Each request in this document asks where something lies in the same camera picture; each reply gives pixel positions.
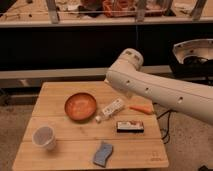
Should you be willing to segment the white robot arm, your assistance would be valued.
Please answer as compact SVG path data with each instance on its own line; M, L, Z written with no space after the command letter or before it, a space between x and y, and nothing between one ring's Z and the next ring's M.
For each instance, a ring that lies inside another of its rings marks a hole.
M147 74L140 71L142 64L141 53L127 48L108 68L106 79L112 87L213 125L213 86Z

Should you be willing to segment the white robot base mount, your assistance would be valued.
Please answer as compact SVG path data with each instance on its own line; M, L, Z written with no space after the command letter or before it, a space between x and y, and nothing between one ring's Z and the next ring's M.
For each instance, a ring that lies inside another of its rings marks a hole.
M213 39L193 39L173 45L172 52L180 64L190 56L213 59Z

